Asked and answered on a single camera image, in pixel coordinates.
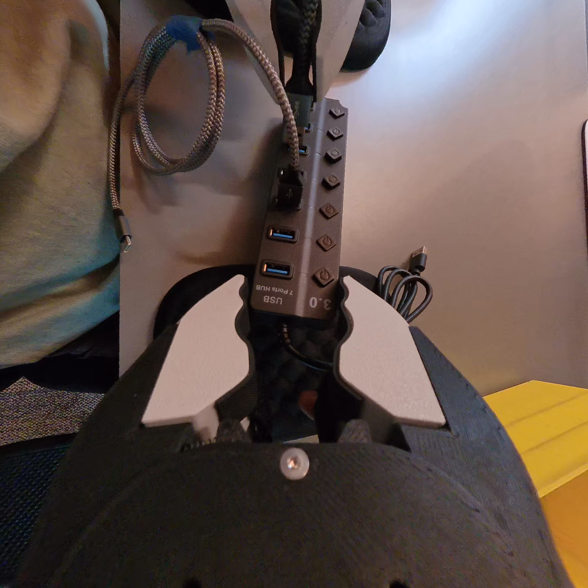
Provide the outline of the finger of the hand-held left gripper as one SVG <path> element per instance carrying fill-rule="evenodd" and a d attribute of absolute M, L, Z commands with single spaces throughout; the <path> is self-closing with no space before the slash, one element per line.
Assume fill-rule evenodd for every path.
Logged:
<path fill-rule="evenodd" d="M 320 1 L 315 45 L 316 101 L 326 97 L 342 68 L 363 7 L 364 1 Z"/>
<path fill-rule="evenodd" d="M 279 73 L 282 40 L 277 27 L 275 1 L 226 1 L 233 22 L 249 34 Z"/>

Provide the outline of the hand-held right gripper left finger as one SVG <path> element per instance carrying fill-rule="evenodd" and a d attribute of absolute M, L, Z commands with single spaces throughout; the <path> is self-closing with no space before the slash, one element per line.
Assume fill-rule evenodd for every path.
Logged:
<path fill-rule="evenodd" d="M 143 413 L 146 428 L 187 423 L 207 442 L 223 420 L 241 424 L 250 414 L 255 400 L 245 386 L 254 354 L 246 298 L 246 277 L 237 274 L 180 319 Z"/>

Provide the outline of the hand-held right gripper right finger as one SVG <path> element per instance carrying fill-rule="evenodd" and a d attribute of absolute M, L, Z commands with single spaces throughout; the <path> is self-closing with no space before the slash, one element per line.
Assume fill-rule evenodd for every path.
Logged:
<path fill-rule="evenodd" d="M 446 418 L 408 322 L 350 276 L 341 280 L 347 331 L 336 348 L 334 375 L 357 396 L 364 420 L 442 428 Z"/>

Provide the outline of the dark grey usb hub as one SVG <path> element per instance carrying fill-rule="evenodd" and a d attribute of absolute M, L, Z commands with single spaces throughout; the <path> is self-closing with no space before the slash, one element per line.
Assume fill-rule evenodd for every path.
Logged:
<path fill-rule="evenodd" d="M 312 320 L 328 320 L 336 312 L 348 118 L 336 99 L 313 107 L 299 138 L 298 192 L 284 179 L 289 154 L 283 145 L 252 278 L 255 311 Z"/>

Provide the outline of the yellow plastic bin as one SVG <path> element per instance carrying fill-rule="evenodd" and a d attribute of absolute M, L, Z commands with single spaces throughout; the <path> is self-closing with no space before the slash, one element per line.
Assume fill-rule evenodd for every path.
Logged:
<path fill-rule="evenodd" d="M 587 389 L 538 380 L 487 395 L 540 497 L 575 587 L 587 587 Z"/>

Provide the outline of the black quilted mat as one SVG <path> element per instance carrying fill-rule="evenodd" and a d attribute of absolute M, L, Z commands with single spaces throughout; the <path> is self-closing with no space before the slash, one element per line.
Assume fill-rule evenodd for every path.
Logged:
<path fill-rule="evenodd" d="M 177 282 L 159 305 L 153 338 L 237 274 L 252 281 L 254 265 L 210 267 Z M 331 320 L 316 321 L 250 311 L 249 323 L 248 340 L 256 362 L 258 403 L 253 416 L 258 440 L 285 442 L 316 435 L 315 422 L 300 408 L 299 396 L 304 391 L 318 391 L 327 371 L 309 367 L 293 356 L 283 343 L 281 327 L 287 324 L 291 345 L 306 359 L 331 363 L 344 333 L 341 312 Z"/>

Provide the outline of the blue mesh chair seat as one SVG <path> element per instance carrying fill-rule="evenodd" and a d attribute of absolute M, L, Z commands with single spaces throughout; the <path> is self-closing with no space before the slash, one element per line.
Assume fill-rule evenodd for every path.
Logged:
<path fill-rule="evenodd" d="M 1 450 L 1 587 L 11 587 L 68 442 Z"/>

